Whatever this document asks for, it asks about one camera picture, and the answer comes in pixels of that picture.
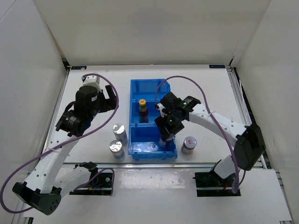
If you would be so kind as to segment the sauce bottle yellow cap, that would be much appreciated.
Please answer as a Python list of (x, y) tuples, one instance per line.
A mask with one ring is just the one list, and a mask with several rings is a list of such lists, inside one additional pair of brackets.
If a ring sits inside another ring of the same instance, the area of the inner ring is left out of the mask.
[(146, 106), (146, 100), (140, 99), (139, 100), (139, 122), (140, 123), (148, 123), (148, 109)]

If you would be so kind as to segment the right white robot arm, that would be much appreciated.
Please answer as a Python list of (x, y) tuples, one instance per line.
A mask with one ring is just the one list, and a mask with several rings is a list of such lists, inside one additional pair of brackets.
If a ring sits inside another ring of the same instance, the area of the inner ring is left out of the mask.
[(194, 97), (188, 96), (181, 100), (169, 92), (155, 104), (155, 108), (160, 112), (155, 124), (163, 142), (172, 140), (184, 128), (184, 120), (200, 125), (228, 141), (233, 151), (212, 169), (210, 182), (214, 186), (223, 185), (227, 177), (239, 170), (250, 171), (265, 151), (262, 131), (258, 125), (247, 126), (209, 112)]

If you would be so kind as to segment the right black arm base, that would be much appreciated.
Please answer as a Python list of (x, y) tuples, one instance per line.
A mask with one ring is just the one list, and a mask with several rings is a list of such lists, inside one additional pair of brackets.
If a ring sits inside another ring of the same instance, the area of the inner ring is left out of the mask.
[(226, 179), (221, 179), (210, 172), (196, 172), (193, 179), (197, 188), (197, 197), (241, 196), (240, 190), (235, 194), (232, 192), (235, 174), (231, 174)]

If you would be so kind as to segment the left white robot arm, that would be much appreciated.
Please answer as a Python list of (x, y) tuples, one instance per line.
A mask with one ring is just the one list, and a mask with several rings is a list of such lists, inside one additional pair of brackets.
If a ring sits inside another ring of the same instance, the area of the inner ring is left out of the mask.
[(119, 97), (113, 85), (106, 85), (108, 98), (98, 84), (83, 85), (76, 92), (75, 101), (70, 102), (58, 123), (54, 138), (36, 159), (39, 161), (31, 174), (14, 184), (12, 191), (31, 209), (50, 215), (59, 206), (61, 199), (80, 188), (99, 186), (99, 170), (93, 162), (75, 165), (73, 170), (58, 178), (57, 174), (65, 159), (80, 139), (87, 137), (85, 131), (98, 113), (116, 112)]

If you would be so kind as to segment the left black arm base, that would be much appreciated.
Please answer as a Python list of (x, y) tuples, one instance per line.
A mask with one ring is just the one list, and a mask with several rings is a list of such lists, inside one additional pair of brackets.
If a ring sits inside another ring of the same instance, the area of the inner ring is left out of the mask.
[(71, 191), (69, 194), (78, 196), (111, 196), (114, 190), (114, 170), (112, 168), (104, 168), (96, 175), (92, 182)]

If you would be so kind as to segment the blue plastic divided bin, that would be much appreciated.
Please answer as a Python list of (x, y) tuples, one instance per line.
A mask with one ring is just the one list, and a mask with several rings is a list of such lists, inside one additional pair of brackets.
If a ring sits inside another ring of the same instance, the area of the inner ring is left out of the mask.
[[(132, 79), (130, 81), (130, 112), (128, 132), (128, 154), (133, 160), (145, 159), (176, 159), (178, 157), (175, 140), (163, 147), (159, 144), (160, 132), (154, 120), (160, 116), (155, 109), (155, 100), (160, 101), (171, 86), (163, 79)], [(148, 108), (149, 121), (141, 123), (139, 119), (139, 100), (144, 99)]]

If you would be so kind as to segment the silver can rear left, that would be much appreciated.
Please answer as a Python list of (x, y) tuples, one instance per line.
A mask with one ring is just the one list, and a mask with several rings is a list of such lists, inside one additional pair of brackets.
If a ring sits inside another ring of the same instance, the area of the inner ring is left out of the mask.
[(113, 133), (115, 138), (122, 143), (122, 145), (126, 145), (128, 143), (128, 137), (126, 133), (125, 126), (121, 123), (116, 123), (113, 126)]

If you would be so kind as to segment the silver can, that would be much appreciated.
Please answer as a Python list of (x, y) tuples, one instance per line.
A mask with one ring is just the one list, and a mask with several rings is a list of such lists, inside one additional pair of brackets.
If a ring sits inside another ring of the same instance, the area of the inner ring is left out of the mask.
[(126, 133), (125, 126), (121, 123), (116, 123), (113, 126), (113, 133), (115, 138), (122, 143), (122, 145), (126, 145), (128, 143), (128, 137)]
[(122, 161), (125, 159), (124, 149), (120, 141), (118, 140), (111, 141), (109, 144), (109, 150), (116, 160)]

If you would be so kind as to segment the silver can front left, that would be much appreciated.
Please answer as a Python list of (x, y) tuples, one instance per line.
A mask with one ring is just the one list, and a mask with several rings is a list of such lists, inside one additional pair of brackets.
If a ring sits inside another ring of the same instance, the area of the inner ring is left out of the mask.
[(111, 141), (109, 144), (109, 150), (116, 160), (122, 161), (125, 159), (124, 149), (120, 141), (118, 140)]

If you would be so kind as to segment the aluminium table frame rail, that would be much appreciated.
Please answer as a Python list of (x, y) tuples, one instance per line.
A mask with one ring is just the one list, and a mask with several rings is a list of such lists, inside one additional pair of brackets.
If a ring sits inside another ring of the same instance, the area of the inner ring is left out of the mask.
[(242, 82), (240, 80), (240, 77), (238, 75), (237, 68), (236, 67), (231, 67), (231, 69), (232, 69), (232, 71), (233, 71), (233, 73), (234, 73), (234, 75), (236, 77), (236, 80), (238, 81), (238, 84), (239, 84), (239, 87), (240, 87), (240, 91), (242, 93), (242, 98), (244, 100), (245, 107), (247, 109), (247, 114), (249, 115), (249, 119), (250, 119), (251, 123), (256, 124), (256, 119), (255, 119), (253, 111), (252, 111), (252, 109), (250, 107), (250, 103), (248, 101), (248, 98), (247, 98), (247, 95), (246, 95), (245, 90), (243, 88), (243, 85), (242, 85)]

